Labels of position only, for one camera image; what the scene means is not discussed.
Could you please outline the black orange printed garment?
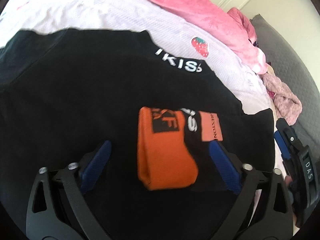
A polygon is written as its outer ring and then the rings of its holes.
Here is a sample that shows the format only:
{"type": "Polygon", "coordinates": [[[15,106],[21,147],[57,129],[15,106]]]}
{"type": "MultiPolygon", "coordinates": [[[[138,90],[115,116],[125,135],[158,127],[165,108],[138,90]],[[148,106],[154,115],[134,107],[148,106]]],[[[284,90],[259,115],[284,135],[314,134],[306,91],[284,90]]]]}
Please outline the black orange printed garment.
{"type": "Polygon", "coordinates": [[[1,49],[1,203],[24,230],[38,170],[79,161],[104,141],[111,159],[86,202],[112,239],[208,239],[232,208],[208,147],[192,145],[202,184],[147,190],[138,179],[143,107],[216,113],[222,144],[243,163],[274,168],[270,109],[247,115],[203,60],[161,51],[148,32],[22,30],[1,49]]]}

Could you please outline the pink fuzzy blanket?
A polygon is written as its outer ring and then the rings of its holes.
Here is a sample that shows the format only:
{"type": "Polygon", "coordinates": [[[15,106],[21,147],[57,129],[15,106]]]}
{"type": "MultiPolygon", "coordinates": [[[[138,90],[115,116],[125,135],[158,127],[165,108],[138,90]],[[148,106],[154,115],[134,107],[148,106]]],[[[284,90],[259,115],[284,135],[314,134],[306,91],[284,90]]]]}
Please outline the pink fuzzy blanket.
{"type": "Polygon", "coordinates": [[[277,117],[284,118],[290,126],[294,125],[303,109],[299,98],[275,75],[265,73],[260,78],[273,101],[277,117]]]}

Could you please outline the grey quilted headboard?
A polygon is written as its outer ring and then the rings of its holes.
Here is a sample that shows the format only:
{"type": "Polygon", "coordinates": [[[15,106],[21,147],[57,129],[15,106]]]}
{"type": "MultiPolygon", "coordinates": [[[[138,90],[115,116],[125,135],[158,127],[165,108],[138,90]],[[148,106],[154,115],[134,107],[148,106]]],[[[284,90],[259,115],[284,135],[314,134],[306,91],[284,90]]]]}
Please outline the grey quilted headboard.
{"type": "Polygon", "coordinates": [[[302,103],[302,112],[293,125],[298,138],[319,158],[319,91],[311,74],[289,43],[261,15],[254,16],[251,23],[267,62],[302,103]]]}

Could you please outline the lilac strawberry bed sheet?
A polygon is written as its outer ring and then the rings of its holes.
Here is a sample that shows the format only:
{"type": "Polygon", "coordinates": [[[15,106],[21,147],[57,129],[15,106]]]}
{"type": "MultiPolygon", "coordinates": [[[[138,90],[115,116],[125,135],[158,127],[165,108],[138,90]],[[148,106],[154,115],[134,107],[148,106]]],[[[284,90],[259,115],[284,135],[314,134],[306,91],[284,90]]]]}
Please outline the lilac strawberry bed sheet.
{"type": "Polygon", "coordinates": [[[66,28],[146,30],[167,53],[192,59],[202,59],[194,44],[202,39],[208,49],[204,60],[242,102],[245,113],[273,106],[259,76],[232,52],[232,33],[225,32],[223,41],[194,19],[185,20],[148,0],[10,0],[1,14],[1,46],[20,29],[49,34],[66,28]]]}

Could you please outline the pink duvet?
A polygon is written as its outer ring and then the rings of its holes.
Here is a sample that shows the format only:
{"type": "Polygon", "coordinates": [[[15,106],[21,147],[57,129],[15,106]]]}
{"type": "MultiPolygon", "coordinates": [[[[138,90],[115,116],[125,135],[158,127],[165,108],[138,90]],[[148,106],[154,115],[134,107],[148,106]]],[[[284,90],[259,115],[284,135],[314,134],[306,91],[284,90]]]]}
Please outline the pink duvet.
{"type": "Polygon", "coordinates": [[[256,74],[268,69],[266,56],[255,46],[257,34],[251,21],[238,9],[224,12],[210,0],[149,0],[224,43],[256,74]]]}

